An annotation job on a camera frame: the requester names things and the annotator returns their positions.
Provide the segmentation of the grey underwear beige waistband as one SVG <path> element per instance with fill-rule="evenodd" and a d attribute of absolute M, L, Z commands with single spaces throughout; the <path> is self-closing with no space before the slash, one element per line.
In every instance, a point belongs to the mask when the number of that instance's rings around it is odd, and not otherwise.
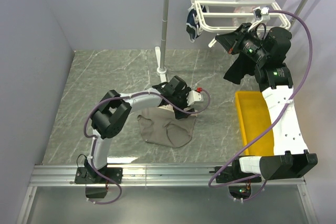
<path fill-rule="evenodd" d="M 193 137 L 196 116 L 176 119 L 169 106 L 142 110 L 137 121 L 144 142 L 171 148 L 188 144 Z"/>

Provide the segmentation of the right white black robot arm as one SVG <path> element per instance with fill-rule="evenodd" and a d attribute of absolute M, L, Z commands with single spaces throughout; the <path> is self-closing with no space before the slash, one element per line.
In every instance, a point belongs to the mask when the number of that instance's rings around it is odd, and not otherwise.
<path fill-rule="evenodd" d="M 292 34 L 285 28 L 273 27 L 259 38 L 251 23 L 241 24 L 235 31 L 217 35 L 216 41 L 237 59 L 224 79 L 239 84 L 245 75 L 255 77 L 266 103 L 271 125 L 255 140 L 273 133 L 272 156 L 237 156 L 230 167 L 220 168 L 226 183 L 248 180 L 300 178 L 318 163 L 303 139 L 295 111 L 294 96 L 299 88 L 293 86 L 291 72 L 284 60 L 291 47 Z"/>

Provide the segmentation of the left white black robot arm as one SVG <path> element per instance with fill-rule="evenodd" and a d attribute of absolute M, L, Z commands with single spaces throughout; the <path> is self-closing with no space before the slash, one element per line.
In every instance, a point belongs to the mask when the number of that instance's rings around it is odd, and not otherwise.
<path fill-rule="evenodd" d="M 175 118 L 184 119 L 195 113 L 190 106 L 199 96 L 200 93 L 178 76 L 141 92 L 123 94 L 116 90 L 108 91 L 85 122 L 84 135 L 92 139 L 92 144 L 83 167 L 77 171 L 78 179 L 82 184 L 99 184 L 108 177 L 109 147 L 132 112 L 171 105 Z"/>

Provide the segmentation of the white clip hanger frame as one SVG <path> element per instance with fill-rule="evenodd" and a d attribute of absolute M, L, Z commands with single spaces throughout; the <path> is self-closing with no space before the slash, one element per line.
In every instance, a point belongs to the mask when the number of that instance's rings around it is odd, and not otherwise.
<path fill-rule="evenodd" d="M 187 11 L 186 32 L 190 42 L 200 37 L 203 32 L 214 35 L 227 34 L 234 31 L 243 23 L 265 24 L 275 23 L 289 29 L 290 21 L 284 14 L 271 14 L 265 18 L 262 14 L 256 17 L 257 8 L 267 7 L 280 10 L 276 0 L 190 0 L 191 6 Z"/>

